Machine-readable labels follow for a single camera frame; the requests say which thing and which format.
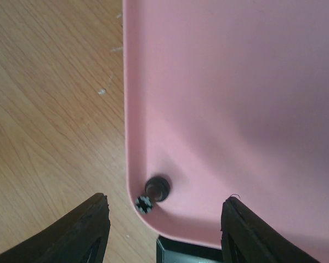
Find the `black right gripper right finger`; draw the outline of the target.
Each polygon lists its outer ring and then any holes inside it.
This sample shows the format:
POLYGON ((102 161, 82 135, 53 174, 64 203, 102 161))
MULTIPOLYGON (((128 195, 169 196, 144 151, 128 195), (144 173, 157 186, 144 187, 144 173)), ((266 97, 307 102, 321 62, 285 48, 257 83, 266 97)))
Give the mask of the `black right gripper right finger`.
POLYGON ((223 203, 221 231, 224 262, 317 262, 233 196, 223 203))

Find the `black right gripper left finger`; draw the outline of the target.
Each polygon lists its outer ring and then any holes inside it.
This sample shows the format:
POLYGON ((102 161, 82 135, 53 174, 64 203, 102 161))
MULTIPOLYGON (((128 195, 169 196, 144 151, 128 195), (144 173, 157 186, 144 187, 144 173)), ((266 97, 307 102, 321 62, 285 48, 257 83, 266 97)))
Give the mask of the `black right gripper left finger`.
POLYGON ((61 219, 0 254, 0 262, 103 262, 110 233, 107 196, 96 193, 61 219))

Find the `black rook piece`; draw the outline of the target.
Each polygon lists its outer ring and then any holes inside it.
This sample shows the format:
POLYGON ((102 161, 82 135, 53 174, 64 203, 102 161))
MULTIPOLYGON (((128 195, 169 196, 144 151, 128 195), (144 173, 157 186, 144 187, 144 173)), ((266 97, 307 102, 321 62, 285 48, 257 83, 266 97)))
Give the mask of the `black rook piece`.
POLYGON ((171 184, 168 178, 163 174, 156 174, 146 182, 144 193, 135 199, 134 206, 140 214, 148 214, 154 209, 156 203, 167 199, 170 192, 171 184))

